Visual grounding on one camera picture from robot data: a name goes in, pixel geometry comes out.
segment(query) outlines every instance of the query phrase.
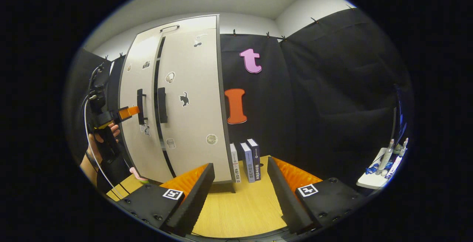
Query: book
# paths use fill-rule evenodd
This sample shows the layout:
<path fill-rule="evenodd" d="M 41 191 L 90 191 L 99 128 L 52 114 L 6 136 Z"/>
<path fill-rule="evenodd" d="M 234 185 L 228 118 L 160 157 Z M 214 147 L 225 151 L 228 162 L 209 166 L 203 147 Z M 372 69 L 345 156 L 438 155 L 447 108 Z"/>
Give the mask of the book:
<path fill-rule="evenodd" d="M 248 178 L 249 183 L 253 183 L 255 181 L 255 174 L 253 172 L 253 153 L 251 153 L 250 147 L 246 143 L 240 143 L 241 148 L 243 149 L 244 158 L 243 158 L 243 166 L 245 170 L 246 177 Z"/>
<path fill-rule="evenodd" d="M 255 171 L 255 181 L 261 180 L 260 173 L 260 146 L 255 142 L 254 139 L 247 139 L 250 145 L 251 153 L 253 156 L 253 171 Z"/>
<path fill-rule="evenodd" d="M 230 153 L 232 156 L 233 172 L 235 173 L 235 183 L 240 183 L 240 165 L 238 164 L 237 148 L 235 148 L 233 143 L 230 144 Z"/>

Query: black door handle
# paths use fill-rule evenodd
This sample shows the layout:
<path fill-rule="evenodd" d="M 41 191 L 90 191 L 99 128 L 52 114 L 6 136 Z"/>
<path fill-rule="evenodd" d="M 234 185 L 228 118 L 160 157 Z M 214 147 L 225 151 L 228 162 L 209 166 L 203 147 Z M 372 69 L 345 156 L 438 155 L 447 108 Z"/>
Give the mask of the black door handle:
<path fill-rule="evenodd" d="M 173 26 L 169 26 L 169 27 L 166 27 L 166 28 L 171 28 L 171 27 L 176 27 L 176 28 L 179 28 L 179 25 L 173 25 Z"/>
<path fill-rule="evenodd" d="M 139 89 L 136 91 L 136 95 L 137 106 L 138 109 L 140 109 L 140 112 L 138 113 L 138 123 L 143 125 L 145 120 L 147 120 L 147 117 L 143 117 L 143 97 L 146 97 L 146 94 L 143 94 L 143 89 Z"/>
<path fill-rule="evenodd" d="M 157 107 L 158 107 L 158 110 L 159 110 L 159 122 L 167 123 L 166 89 L 165 89 L 165 87 L 157 89 Z"/>

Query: book spine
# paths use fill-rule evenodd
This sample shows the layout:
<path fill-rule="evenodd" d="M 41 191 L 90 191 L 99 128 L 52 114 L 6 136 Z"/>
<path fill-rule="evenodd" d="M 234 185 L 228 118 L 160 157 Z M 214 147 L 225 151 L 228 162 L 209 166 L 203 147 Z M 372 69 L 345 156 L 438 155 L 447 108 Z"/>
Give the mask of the book spine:
<path fill-rule="evenodd" d="M 253 146 L 251 148 L 252 155 L 253 155 L 253 168 L 255 171 L 255 181 L 261 180 L 261 173 L 260 173 L 260 146 Z"/>
<path fill-rule="evenodd" d="M 238 154 L 235 146 L 230 146 L 231 154 L 232 154 L 232 164 L 233 164 L 233 172 L 235 173 L 235 183 L 241 182 L 240 177 L 240 165 L 238 164 Z"/>
<path fill-rule="evenodd" d="M 245 157 L 248 182 L 253 183 L 255 181 L 255 171 L 253 169 L 253 153 L 251 153 L 251 150 L 245 151 Z"/>

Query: blue object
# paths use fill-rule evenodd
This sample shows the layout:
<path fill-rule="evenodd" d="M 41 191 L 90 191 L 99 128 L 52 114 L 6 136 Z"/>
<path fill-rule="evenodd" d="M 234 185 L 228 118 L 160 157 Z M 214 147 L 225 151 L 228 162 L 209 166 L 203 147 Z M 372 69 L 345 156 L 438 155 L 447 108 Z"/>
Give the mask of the blue object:
<path fill-rule="evenodd" d="M 389 163 L 386 164 L 386 170 L 389 170 L 392 166 L 392 161 L 390 161 Z"/>
<path fill-rule="evenodd" d="M 375 163 L 373 166 L 371 166 L 370 168 L 365 168 L 365 174 L 372 174 L 374 172 L 376 172 L 376 170 L 378 170 L 378 166 L 380 166 L 379 164 Z"/>

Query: wooden table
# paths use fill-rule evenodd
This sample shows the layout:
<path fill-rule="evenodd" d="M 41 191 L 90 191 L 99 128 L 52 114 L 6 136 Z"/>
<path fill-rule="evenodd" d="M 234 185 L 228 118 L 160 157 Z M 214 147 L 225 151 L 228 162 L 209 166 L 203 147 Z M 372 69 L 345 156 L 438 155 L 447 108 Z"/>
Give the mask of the wooden table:
<path fill-rule="evenodd" d="M 194 226 L 193 235 L 235 238 L 259 235 L 286 227 L 267 172 L 268 157 L 260 158 L 263 164 L 260 181 L 248 183 L 245 173 L 242 172 L 241 183 L 230 183 L 235 193 L 222 184 L 212 186 Z M 240 161 L 239 164 L 240 171 L 243 171 L 243 162 Z M 142 185 L 143 183 L 136 180 L 133 175 L 122 182 L 122 186 L 130 193 Z M 116 189 L 124 197 L 128 195 L 120 185 Z M 112 191 L 107 195 L 118 201 Z"/>

